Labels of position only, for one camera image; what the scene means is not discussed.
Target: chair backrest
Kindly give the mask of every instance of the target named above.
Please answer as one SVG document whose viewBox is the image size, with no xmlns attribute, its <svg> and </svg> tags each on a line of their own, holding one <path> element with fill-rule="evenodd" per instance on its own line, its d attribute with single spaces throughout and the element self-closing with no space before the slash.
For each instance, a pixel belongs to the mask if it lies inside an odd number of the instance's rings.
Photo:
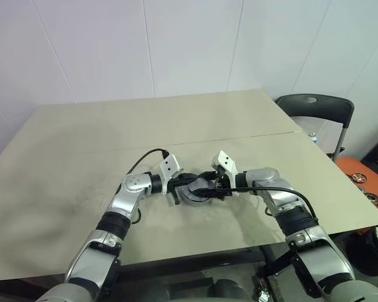
<svg viewBox="0 0 378 302">
<path fill-rule="evenodd" d="M 324 118 L 342 123 L 346 129 L 354 111 L 354 104 L 348 99 L 322 94 L 290 94 L 279 97 L 276 104 L 288 116 Z"/>
</svg>

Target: bottle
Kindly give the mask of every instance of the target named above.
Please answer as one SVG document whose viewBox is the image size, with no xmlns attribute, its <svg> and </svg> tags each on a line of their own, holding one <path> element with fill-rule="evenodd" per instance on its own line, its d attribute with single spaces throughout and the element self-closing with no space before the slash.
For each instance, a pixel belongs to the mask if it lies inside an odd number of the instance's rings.
<svg viewBox="0 0 378 302">
<path fill-rule="evenodd" d="M 309 137 L 311 138 L 311 140 L 312 140 L 314 143 L 316 143 L 316 142 L 318 141 L 318 138 L 316 137 L 315 132 L 311 132 L 311 133 L 309 134 Z"/>
</svg>

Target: black chair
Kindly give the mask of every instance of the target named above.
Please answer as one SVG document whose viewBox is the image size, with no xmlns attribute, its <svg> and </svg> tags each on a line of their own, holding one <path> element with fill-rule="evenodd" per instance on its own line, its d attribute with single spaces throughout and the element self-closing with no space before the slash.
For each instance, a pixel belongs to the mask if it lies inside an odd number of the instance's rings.
<svg viewBox="0 0 378 302">
<path fill-rule="evenodd" d="M 354 104 L 351 101 L 321 94 L 290 94 L 279 97 L 276 104 L 288 116 L 310 116 L 342 123 L 343 129 L 335 152 L 329 155 L 336 162 L 354 111 Z"/>
</svg>

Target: black cable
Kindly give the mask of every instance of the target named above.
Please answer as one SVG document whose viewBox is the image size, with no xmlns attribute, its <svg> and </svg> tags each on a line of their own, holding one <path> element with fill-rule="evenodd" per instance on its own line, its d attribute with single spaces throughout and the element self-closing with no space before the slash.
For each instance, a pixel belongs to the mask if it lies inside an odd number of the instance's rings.
<svg viewBox="0 0 378 302">
<path fill-rule="evenodd" d="M 303 194 L 301 194 L 300 192 L 298 192 L 296 190 L 286 189 L 285 187 L 237 187 L 237 188 L 234 188 L 234 189 L 221 189 L 221 188 L 217 187 L 215 190 L 220 191 L 220 192 L 280 191 L 280 192 L 291 193 L 291 194 L 294 194 L 294 195 L 300 197 L 301 199 L 303 199 L 305 201 L 305 203 L 307 204 L 309 211 L 311 212 L 312 217 L 314 219 L 318 220 L 316 218 L 315 211 L 312 208 L 309 200 Z"/>
<path fill-rule="evenodd" d="M 169 155 L 169 152 L 165 149 L 161 149 L 161 148 L 155 148 L 155 149 L 152 149 L 150 151 L 148 151 L 146 154 L 144 154 L 134 165 L 133 167 L 130 168 L 130 170 L 128 171 L 127 174 L 130 174 L 133 172 L 133 170 L 137 167 L 137 165 L 140 164 L 140 162 L 146 157 L 148 156 L 149 154 L 153 153 L 153 152 L 157 152 L 157 151 L 161 151 L 163 153 L 163 158 L 165 159 L 168 155 Z"/>
<path fill-rule="evenodd" d="M 136 223 L 138 223 L 140 220 L 141 220 L 141 211 L 140 209 L 137 209 L 137 212 L 139 213 L 139 217 L 136 221 L 133 221 L 132 224 L 135 225 Z"/>
<path fill-rule="evenodd" d="M 157 151 L 161 151 L 163 153 L 163 159 L 165 159 L 166 157 L 168 157 L 169 155 L 169 152 L 165 149 L 161 149 L 161 148 L 155 148 L 155 149 L 152 149 L 148 152 L 146 152 L 146 154 L 144 154 L 141 158 L 139 158 L 139 160 L 133 165 L 133 167 L 130 168 L 130 170 L 128 171 L 127 174 L 130 174 L 133 172 L 133 170 L 141 163 L 141 161 L 143 159 L 145 159 L 146 156 L 148 156 L 149 154 L 153 153 L 153 152 L 157 152 Z M 141 220 L 141 211 L 140 209 L 137 209 L 137 212 L 139 213 L 139 217 L 136 221 L 133 221 L 132 224 L 135 225 L 136 223 L 138 223 L 140 220 Z"/>
<path fill-rule="evenodd" d="M 270 214 L 270 213 L 268 212 L 268 210 L 269 210 L 269 209 L 266 207 L 266 208 L 265 208 L 265 214 L 266 214 L 267 216 L 271 216 L 271 217 L 273 217 L 273 215 Z"/>
</svg>

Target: white wall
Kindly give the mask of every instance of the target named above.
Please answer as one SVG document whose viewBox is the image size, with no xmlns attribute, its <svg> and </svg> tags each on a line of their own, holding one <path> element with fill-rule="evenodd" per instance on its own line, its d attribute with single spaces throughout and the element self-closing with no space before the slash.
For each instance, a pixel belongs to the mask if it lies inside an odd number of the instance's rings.
<svg viewBox="0 0 378 302">
<path fill-rule="evenodd" d="M 345 154 L 364 156 L 378 0 L 0 0 L 0 151 L 39 104 L 252 88 L 351 99 Z M 302 122 L 332 151 L 338 126 Z"/>
</svg>

